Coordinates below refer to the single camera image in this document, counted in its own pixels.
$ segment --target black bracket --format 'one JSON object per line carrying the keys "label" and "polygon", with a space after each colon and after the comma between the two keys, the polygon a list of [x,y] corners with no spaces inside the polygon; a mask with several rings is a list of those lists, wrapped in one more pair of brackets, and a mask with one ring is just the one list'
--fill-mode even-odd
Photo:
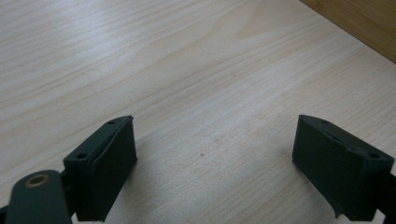
{"label": "black bracket", "polygon": [[105,221],[137,161],[131,116],[105,123],[64,158],[65,170],[40,171],[18,181],[0,224]]}
{"label": "black bracket", "polygon": [[301,115],[293,162],[338,217],[371,221],[378,208],[396,223],[394,159],[324,119]]}

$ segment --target small dark spot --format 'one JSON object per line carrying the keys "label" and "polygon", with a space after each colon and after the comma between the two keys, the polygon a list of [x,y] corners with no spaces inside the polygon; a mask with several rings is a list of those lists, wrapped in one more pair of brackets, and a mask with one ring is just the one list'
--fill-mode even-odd
{"label": "small dark spot", "polygon": [[80,153],[77,155],[77,159],[82,160],[85,159],[88,155],[86,153]]}
{"label": "small dark spot", "polygon": [[370,155],[372,158],[379,158],[379,156],[378,156],[377,154],[375,154],[375,153],[369,153],[369,155]]}
{"label": "small dark spot", "polygon": [[36,177],[32,178],[32,179],[30,180],[30,183],[32,183],[32,184],[39,184],[39,183],[43,182],[44,180],[45,180],[45,177],[39,175],[39,176],[36,176]]}

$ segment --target screw hole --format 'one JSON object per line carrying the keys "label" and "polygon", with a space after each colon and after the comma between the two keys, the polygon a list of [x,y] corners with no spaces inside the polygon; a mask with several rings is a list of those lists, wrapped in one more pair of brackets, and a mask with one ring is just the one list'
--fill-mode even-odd
{"label": "screw hole", "polygon": [[35,175],[25,182],[25,186],[29,189],[36,188],[49,181],[49,179],[50,177],[48,175]]}
{"label": "screw hole", "polygon": [[77,155],[77,159],[79,159],[79,160],[82,160],[82,159],[84,159],[84,158],[86,158],[87,157],[87,154],[86,153],[81,153],[81,154],[78,154]]}
{"label": "screw hole", "polygon": [[376,155],[375,153],[369,153],[369,155],[370,155],[372,158],[379,158],[379,156]]}

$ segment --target wooden table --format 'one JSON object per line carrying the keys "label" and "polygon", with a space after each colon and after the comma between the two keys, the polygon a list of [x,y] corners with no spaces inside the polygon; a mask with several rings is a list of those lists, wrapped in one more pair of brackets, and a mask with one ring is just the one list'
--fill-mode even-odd
{"label": "wooden table", "polygon": [[131,114],[106,223],[348,223],[291,162],[298,115],[396,157],[395,96],[396,64],[295,0],[1,1],[0,206]]}

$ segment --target wood grain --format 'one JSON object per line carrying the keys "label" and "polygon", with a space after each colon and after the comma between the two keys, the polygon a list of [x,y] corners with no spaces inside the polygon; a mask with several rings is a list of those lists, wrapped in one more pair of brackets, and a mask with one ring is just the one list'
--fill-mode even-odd
{"label": "wood grain", "polygon": [[301,1],[396,63],[396,1]]}
{"label": "wood grain", "polygon": [[0,1],[0,206],[131,114],[139,161],[106,223],[348,223],[291,163],[298,115],[396,157],[395,85],[299,1]]}

